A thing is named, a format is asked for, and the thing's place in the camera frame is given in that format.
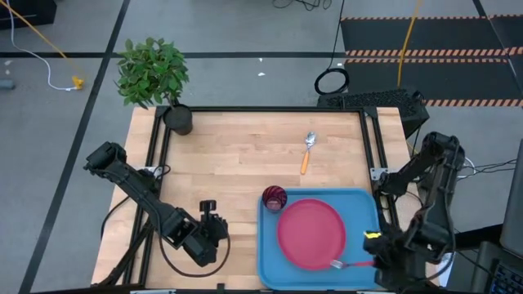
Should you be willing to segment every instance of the wooden tabletop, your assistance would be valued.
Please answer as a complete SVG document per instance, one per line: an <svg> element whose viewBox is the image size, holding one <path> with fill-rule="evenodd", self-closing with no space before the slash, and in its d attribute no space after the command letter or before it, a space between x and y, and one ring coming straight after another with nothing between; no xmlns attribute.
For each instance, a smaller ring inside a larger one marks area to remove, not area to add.
<svg viewBox="0 0 523 294"><path fill-rule="evenodd" d="M397 109L378 109L382 138L390 168L409 161L409 151ZM127 162L143 167L154 121L154 109L136 108L132 115L125 150ZM374 150L372 122L368 120ZM317 141L311 150L307 173L300 175L305 152L304 138L315 131ZM156 147L159 158L161 138ZM167 164L172 170L163 179L160 199L185 208L199 219L199 201L217 200L217 212L227 219L232 240L229 260L208 278L184 278L174 273L163 260L158 238L154 236L147 287L216 288L224 283L229 289L264 288L256 273L257 201L269 185L283 187L358 187L370 192L369 172L358 114L350 113L194 113L194 130L188 136L171 135ZM409 187L417 193L415 186ZM111 207L126 195L114 190ZM400 223L408 227L419 209L415 197L405 195L397 204ZM129 201L109 219L101 242L92 281L101 281L127 250L136 204ZM218 248L217 263L198 267L183 250L168 245L171 261L187 273L204 274L218 266L226 242ZM133 281L142 254L136 256ZM427 269L433 273L433 267Z"/></svg>

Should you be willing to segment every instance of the blue tray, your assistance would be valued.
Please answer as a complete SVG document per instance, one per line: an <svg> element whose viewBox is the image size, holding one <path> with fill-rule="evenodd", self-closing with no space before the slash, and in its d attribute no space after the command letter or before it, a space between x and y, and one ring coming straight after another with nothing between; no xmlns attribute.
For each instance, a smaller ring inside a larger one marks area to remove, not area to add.
<svg viewBox="0 0 523 294"><path fill-rule="evenodd" d="M343 219L346 247L341 261L371 261L363 250L365 230L379 230L376 203L363 189L286 189L285 207L304 198L328 203ZM374 289L376 270L372 266L309 271L293 265L279 249L276 226L281 212L268 211L258 202L257 272L262 283L274 290L349 290Z"/></svg>

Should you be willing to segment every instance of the black metal frame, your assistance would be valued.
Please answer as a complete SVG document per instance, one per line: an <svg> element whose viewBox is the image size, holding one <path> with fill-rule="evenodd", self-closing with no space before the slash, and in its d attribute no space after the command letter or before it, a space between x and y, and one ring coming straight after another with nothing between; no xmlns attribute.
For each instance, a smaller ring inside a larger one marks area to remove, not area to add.
<svg viewBox="0 0 523 294"><path fill-rule="evenodd" d="M149 148L147 152L147 157L145 160L146 166L153 165L154 162L154 151L156 150L156 145L158 142L158 135L159 135L159 127L160 127L160 119L162 119L163 113L167 109L167 106L159 106L156 108L156 112L154 114L154 122L153 122L153 128L151 132L150 142L149 142ZM380 167L387 167L387 158L385 155L385 149L383 146L383 140L382 140L382 133L379 126L378 121L378 112L375 107L356 107L356 108L346 108L346 109L326 109L326 108L317 108L317 107L243 107L243 106L231 106L231 107L207 107L207 106L200 106L200 107L192 107L191 108L193 112L289 112L289 113L353 113L358 114L360 117L360 125L361 125L361 133L363 138L363 144L364 144L364 150L365 150L365 157L367 159L367 168L369 173L369 181L372 179L372 175L370 173L370 169L375 167L374 166L374 160L373 160L373 152L372 152L372 146L370 144L370 138L369 138L369 129L367 126L367 116L371 117L372 123L373 123L373 131L374 136L376 138L376 145L378 147L378 157L380 162ZM163 133L163 141L162 141L162 147L160 151L160 158L159 158L159 166L162 166L165 164L167 160L168 155L168 145L169 145L169 139L170 139L170 130L168 128L165 128ZM161 189L162 182L159 182L159 189ZM371 190L374 197L374 200L377 205L378 214L380 215L380 227L384 228L388 224L386 224L386 220L383 217L383 207L381 204L381 194L374 190L373 185L371 183ZM391 219L391 225L399 226L396 206L393 201L391 201L390 198L387 199L388 201L388 208L387 211L390 214ZM131 236L131 245L133 247L139 247L140 243L135 242L137 239L143 240L143 236L140 235L142 225L144 223L143 218L143 210L140 208L137 208L134 225L132 228L132 236ZM147 279L147 273L149 271L149 262L150 262L150 251L153 241L153 231L150 231L148 235L145 237L145 246L144 246L144 254L141 262L140 267L140 273L139 273L139 279L138 283L131 283L131 276L132 276L132 270L134 268L134 258L130 259L130 263L123 274L123 282L122 285L100 285L90 288L83 288L83 289L70 289L70 290L64 290L64 291L58 291L53 293L63 293L63 294L87 294L87 293L125 293L130 291L140 291L140 290L148 290L145 288L145 282ZM250 289L250 290L225 290L225 284L218 283L217 289L177 289L177 293L182 294L191 294L191 293L236 293L236 294L252 294L254 292L278 292L278 293L306 293L306 294L313 294L313 293L321 293L325 294L329 291L272 291L272 290L263 290L263 289ZM356 294L357 291L336 291L336 293L350 293L350 294Z"/></svg>
<svg viewBox="0 0 523 294"><path fill-rule="evenodd" d="M156 109L156 113L154 115L153 129L151 132L149 149L148 149L148 153L147 153L147 159L145 162L146 166L150 166L153 164L154 150L156 148L158 134L159 134L160 119L166 109L167 109L166 106L159 106ZM378 121L378 112L375 107L324 109L324 108L317 108L317 107L197 106L197 107L192 107L191 109L193 112L356 113L360 117L361 133L362 133L362 137L363 137L365 157L367 159L369 180L372 178L370 175L370 169L375 167L374 160L373 160L372 147L370 144L369 129L367 126L367 119L366 119L367 116L370 116L372 123L373 123L374 136L376 138L376 146L378 147L378 157L379 157L380 167L387 167L387 157L385 155L385 148L383 146L382 133L381 133L381 129L379 126L379 121ZM166 128L165 132L163 134L162 149L160 152L160 159L159 159L159 164L158 164L159 166L164 165L167 160L169 139L170 139L170 131ZM372 188L372 185L371 185L371 189L372 189L372 193L373 193L374 199L376 201L376 204L378 206L378 212L380 213L380 215L382 215L383 207L381 205L381 195ZM396 206L391 198L387 198L387 204L389 207L387 210L390 214L391 224L394 226L399 226ZM384 221L384 219L380 220L380 227L383 227L385 225L382 223L383 221ZM132 228L131 243L133 243L136 240L136 238L138 237L138 233L140 232L142 223L143 223L143 210L138 207L136 210L134 225ZM150 233L150 235L147 236L147 239L145 240L144 253L143 253L143 258L142 258L141 267L140 267L139 279L138 279L138 284L141 286L145 286L146 279L147 279L147 273L149 271L150 251L151 251L152 240L153 240L152 237L153 237L153 233ZM124 278L123 278L123 284L131 283L133 267L134 267L134 261L131 261L127 270L125 271Z"/></svg>

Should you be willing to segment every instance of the keyboard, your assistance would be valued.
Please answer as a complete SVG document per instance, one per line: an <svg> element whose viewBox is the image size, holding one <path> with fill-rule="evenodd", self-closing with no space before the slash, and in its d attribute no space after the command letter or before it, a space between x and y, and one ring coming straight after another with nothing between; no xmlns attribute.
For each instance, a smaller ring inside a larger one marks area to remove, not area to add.
<svg viewBox="0 0 523 294"><path fill-rule="evenodd" d="M490 284L490 293L523 294L523 277L519 270L499 262L494 276Z"/></svg>

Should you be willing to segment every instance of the orange striped tape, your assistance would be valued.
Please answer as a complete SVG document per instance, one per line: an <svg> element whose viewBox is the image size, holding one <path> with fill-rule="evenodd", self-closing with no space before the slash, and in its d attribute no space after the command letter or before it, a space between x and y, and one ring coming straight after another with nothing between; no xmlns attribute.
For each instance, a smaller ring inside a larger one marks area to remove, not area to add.
<svg viewBox="0 0 523 294"><path fill-rule="evenodd" d="M504 15L491 15L489 18L494 17L520 17L521 14L504 14ZM357 17L342 17L342 21L345 20L410 20L410 16L357 16ZM487 16L419 16L417 20L485 20Z"/></svg>
<svg viewBox="0 0 523 294"><path fill-rule="evenodd" d="M483 100L448 100L431 99L425 100L425 106L523 106L522 99L483 99Z"/></svg>
<svg viewBox="0 0 523 294"><path fill-rule="evenodd" d="M494 17L519 17L519 16L523 16L523 15L491 15L491 16L489 16L489 18L494 18Z"/></svg>
<svg viewBox="0 0 523 294"><path fill-rule="evenodd" d="M347 56L401 56L401 50L349 50ZM523 47L509 47L505 49L408 49L405 56L412 57L485 57L485 56L514 56L523 55Z"/></svg>
<svg viewBox="0 0 523 294"><path fill-rule="evenodd" d="M397 58L349 58L345 63L399 63ZM501 58L468 58L468 59L450 59L450 58L434 58L434 59L419 59L419 58L405 58L404 63L507 63L506 59Z"/></svg>

